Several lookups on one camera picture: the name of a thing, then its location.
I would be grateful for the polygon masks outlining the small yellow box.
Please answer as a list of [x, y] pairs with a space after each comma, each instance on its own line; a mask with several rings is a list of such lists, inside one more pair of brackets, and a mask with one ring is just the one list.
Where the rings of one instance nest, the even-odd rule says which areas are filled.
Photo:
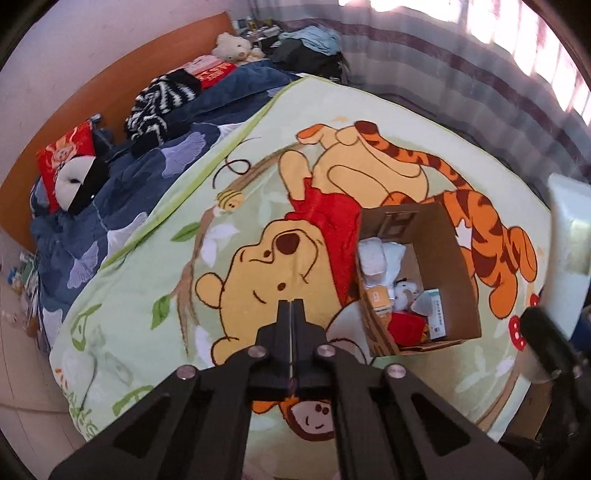
[[389, 318], [392, 313], [392, 302], [386, 286], [377, 285], [365, 290], [370, 310], [380, 318]]

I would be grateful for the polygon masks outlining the white teal medicine box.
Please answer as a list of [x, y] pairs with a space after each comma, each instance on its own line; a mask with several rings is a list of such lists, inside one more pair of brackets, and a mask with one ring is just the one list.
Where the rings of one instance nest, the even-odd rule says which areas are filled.
[[426, 294], [431, 301], [431, 313], [428, 315], [430, 340], [443, 339], [447, 336], [447, 329], [441, 293], [438, 289], [430, 289]]

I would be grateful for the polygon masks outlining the brown cardboard box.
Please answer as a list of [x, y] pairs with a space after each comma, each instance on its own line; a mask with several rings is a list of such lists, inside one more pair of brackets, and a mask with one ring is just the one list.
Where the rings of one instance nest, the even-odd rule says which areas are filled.
[[414, 355], [459, 345], [482, 335], [478, 302], [464, 257], [455, 236], [455, 228], [439, 204], [410, 204], [363, 209], [358, 240], [371, 237], [397, 242], [407, 247], [410, 258], [401, 266], [400, 276], [422, 286], [438, 289], [443, 300], [447, 336], [410, 348], [399, 347], [388, 331], [389, 318], [380, 318], [370, 310], [363, 285], [359, 281], [363, 327], [370, 353], [375, 356]]

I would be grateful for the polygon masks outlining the red cartoon pillow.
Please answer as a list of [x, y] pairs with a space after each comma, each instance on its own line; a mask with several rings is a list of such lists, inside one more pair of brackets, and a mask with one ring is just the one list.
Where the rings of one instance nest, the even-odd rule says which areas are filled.
[[58, 210], [55, 195], [59, 170], [76, 156], [95, 155], [93, 122], [86, 120], [36, 153], [37, 164], [49, 202], [49, 212]]

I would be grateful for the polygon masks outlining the navy blue leaf quilt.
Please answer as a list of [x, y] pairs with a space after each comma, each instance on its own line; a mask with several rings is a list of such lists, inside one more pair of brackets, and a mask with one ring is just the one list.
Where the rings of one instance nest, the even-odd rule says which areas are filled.
[[38, 335], [51, 351], [76, 297], [100, 265], [119, 251], [164, 192], [194, 162], [263, 108], [297, 75], [269, 61], [240, 66], [190, 102], [165, 115], [169, 137], [109, 148], [100, 159], [108, 177], [79, 213], [48, 211], [38, 185], [30, 197], [36, 243]]

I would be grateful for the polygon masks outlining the striped grey purple curtain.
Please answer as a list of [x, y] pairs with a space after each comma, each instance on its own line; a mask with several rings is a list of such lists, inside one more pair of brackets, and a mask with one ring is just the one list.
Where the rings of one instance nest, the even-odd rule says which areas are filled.
[[287, 31], [329, 27], [351, 85], [495, 156], [541, 198], [559, 173], [590, 179], [590, 90], [520, 1], [253, 1]]

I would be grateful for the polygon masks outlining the red plastic box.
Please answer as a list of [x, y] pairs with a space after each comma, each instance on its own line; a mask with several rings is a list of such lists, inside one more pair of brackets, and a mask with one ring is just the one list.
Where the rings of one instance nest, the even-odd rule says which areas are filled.
[[427, 320], [424, 316], [409, 312], [393, 312], [388, 331], [399, 347], [410, 348], [428, 339]]

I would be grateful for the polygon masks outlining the items on floor left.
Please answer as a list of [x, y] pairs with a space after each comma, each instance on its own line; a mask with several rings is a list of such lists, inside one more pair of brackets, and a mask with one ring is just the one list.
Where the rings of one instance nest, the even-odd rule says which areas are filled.
[[36, 257], [28, 252], [19, 253], [18, 263], [4, 278], [6, 288], [2, 293], [11, 293], [18, 307], [1, 304], [1, 320], [11, 327], [20, 327], [34, 338], [40, 331], [39, 321], [39, 274]]

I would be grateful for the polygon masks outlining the white plush toy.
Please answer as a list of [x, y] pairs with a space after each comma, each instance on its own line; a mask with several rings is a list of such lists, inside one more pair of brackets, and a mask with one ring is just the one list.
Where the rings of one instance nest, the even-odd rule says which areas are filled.
[[423, 293], [422, 288], [415, 282], [404, 278], [394, 282], [391, 304], [394, 312], [408, 311]]

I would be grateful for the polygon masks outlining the black and white plush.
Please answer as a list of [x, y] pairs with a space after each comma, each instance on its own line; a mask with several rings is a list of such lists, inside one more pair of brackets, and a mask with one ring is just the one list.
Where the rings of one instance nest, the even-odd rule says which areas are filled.
[[80, 214], [94, 199], [109, 178], [106, 163], [92, 155], [69, 160], [58, 172], [55, 196], [61, 210]]

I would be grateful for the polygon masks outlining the green cartoon fleece blanket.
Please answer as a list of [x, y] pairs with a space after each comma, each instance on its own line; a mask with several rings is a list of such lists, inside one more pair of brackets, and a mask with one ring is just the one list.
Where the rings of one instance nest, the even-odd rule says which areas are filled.
[[273, 323], [281, 300], [363, 362], [356, 242], [363, 210], [449, 215], [458, 294], [477, 338], [412, 348], [404, 362], [468, 419], [491, 424], [526, 386], [518, 314], [546, 277], [550, 213], [514, 173], [440, 125], [358, 89], [287, 86], [193, 164], [71, 307], [50, 354], [77, 431], [91, 439], [175, 367], [221, 365]]

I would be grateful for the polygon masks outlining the wooden headboard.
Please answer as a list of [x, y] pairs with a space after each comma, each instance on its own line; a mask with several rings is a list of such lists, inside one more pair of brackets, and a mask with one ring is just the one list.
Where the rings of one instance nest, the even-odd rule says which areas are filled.
[[27, 144], [1, 185], [1, 228], [22, 248], [35, 249], [29, 192], [39, 170], [35, 153], [95, 113], [122, 140], [135, 95], [154, 78], [211, 52], [218, 34], [232, 30], [228, 13], [204, 18], [161, 35], [121, 57], [81, 86]]

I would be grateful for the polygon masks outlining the pile of dark clothes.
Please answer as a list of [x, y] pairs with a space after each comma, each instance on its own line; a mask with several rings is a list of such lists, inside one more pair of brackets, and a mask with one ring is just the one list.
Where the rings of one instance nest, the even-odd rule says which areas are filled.
[[344, 79], [342, 37], [322, 25], [280, 33], [270, 52], [270, 61], [284, 71], [311, 74], [335, 83]]

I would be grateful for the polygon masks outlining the white teddy bear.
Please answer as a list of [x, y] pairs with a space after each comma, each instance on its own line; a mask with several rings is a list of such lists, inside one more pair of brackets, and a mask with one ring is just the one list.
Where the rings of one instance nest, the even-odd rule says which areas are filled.
[[219, 60], [235, 64], [236, 66], [266, 58], [263, 51], [259, 47], [253, 47], [249, 40], [230, 35], [226, 32], [217, 36], [216, 44], [211, 54]]

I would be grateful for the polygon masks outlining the black white striped garment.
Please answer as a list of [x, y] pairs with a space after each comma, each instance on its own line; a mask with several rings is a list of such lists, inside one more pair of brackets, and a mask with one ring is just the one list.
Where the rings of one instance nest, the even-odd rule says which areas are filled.
[[182, 68], [154, 78], [137, 94], [124, 122], [131, 154], [140, 157], [167, 141], [172, 128], [166, 116], [197, 98], [200, 92], [200, 81]]

